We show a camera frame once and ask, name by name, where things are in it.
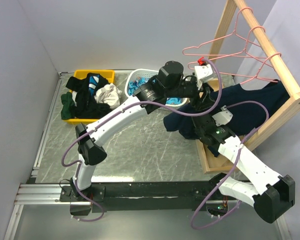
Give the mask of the pink wire hanger front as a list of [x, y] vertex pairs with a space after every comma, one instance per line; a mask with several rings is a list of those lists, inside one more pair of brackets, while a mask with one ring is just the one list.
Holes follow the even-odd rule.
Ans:
[[279, 81], [278, 74], [275, 71], [271, 60], [275, 57], [281, 57], [280, 52], [276, 52], [271, 56], [250, 56], [243, 60], [240, 65], [235, 80], [242, 85], [250, 83], [276, 83]]

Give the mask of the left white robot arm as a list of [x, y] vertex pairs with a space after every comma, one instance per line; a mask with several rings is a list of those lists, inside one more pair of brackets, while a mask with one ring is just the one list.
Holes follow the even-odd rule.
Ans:
[[[158, 108], [165, 108], [173, 113], [200, 118], [210, 114], [220, 101], [221, 95], [211, 99], [206, 83], [214, 77], [220, 78], [220, 72], [212, 61], [197, 66], [192, 75], [184, 76], [184, 67], [177, 61], [168, 61], [146, 83], [142, 84], [119, 107], [88, 125], [75, 128], [79, 160], [70, 180], [71, 194], [76, 200], [84, 201], [90, 194], [92, 176], [96, 166], [107, 158], [103, 148], [105, 142], [139, 118], [145, 117]], [[168, 98], [188, 98], [194, 112], [187, 113], [166, 105]]]

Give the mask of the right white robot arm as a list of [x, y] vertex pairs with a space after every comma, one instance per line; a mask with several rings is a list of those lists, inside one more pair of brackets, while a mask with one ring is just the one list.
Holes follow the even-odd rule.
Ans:
[[209, 195], [216, 200], [224, 195], [236, 198], [252, 206], [261, 219], [271, 224], [294, 206], [296, 183], [291, 176], [269, 168], [244, 146], [225, 125], [231, 118], [226, 110], [192, 119], [199, 140], [231, 161], [250, 181], [224, 176], [209, 186]]

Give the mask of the navy blue t shirt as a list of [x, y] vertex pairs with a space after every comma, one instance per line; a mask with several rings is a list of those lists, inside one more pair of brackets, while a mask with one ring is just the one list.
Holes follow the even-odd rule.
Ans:
[[[289, 98], [290, 96], [281, 81], [270, 82], [265, 87], [255, 90], [245, 90], [240, 84], [236, 84], [222, 89], [219, 103], [210, 112], [210, 115], [219, 112], [223, 106], [230, 107], [229, 111], [233, 117], [226, 125], [237, 136], [243, 136], [259, 127], [266, 119], [266, 112], [261, 106], [247, 101], [262, 104], [271, 117]], [[163, 124], [167, 132], [178, 131], [185, 139], [199, 139], [190, 116], [172, 112], [163, 118]]]

